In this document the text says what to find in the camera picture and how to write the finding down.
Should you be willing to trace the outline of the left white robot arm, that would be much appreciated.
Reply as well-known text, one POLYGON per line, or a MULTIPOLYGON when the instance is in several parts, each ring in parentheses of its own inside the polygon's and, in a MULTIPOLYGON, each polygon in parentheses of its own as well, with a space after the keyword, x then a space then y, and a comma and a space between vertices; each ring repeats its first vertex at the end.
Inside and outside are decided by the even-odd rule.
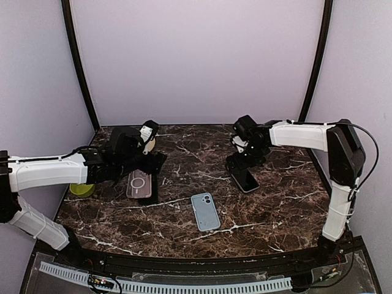
POLYGON ((135 170, 148 175, 160 172, 166 155, 153 154, 159 126, 147 121, 140 129, 116 127, 101 146, 81 146, 65 155, 10 157, 1 151, 1 223, 10 224, 62 252, 73 267, 86 262, 72 229, 53 222, 29 205, 20 192, 60 184, 117 183, 135 170))

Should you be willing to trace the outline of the black phone case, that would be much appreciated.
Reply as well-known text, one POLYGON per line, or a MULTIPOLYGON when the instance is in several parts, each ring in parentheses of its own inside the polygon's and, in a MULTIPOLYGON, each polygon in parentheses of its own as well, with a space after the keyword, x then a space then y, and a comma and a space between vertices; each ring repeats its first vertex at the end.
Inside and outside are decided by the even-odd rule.
POLYGON ((159 193, 158 193, 158 182, 157 182, 157 175, 152 175, 151 177, 151 188, 152 193, 151 196, 148 198, 141 198, 138 200, 138 204, 141 206, 147 205, 155 205, 159 202, 159 193))

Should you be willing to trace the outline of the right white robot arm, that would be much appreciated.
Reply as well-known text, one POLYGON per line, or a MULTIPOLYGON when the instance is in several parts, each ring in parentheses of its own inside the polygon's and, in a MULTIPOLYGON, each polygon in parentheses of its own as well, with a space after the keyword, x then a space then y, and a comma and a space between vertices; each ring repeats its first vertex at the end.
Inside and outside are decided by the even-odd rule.
POLYGON ((366 154, 354 126, 348 119, 338 122, 295 122, 272 120, 257 124, 249 115, 233 125, 230 141, 236 152, 225 166, 238 187, 251 179, 249 169, 263 165, 272 147, 316 149, 328 155, 331 198, 322 239, 336 242, 344 233, 354 210, 356 193, 366 154))

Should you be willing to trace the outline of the light blue phone case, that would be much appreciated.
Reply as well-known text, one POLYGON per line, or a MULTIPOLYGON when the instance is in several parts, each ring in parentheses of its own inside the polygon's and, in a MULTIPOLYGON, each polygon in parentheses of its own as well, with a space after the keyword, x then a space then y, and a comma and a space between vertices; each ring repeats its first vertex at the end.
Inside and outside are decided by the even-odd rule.
POLYGON ((190 200, 199 231, 208 232, 220 228, 221 222, 210 193, 193 195, 190 200))

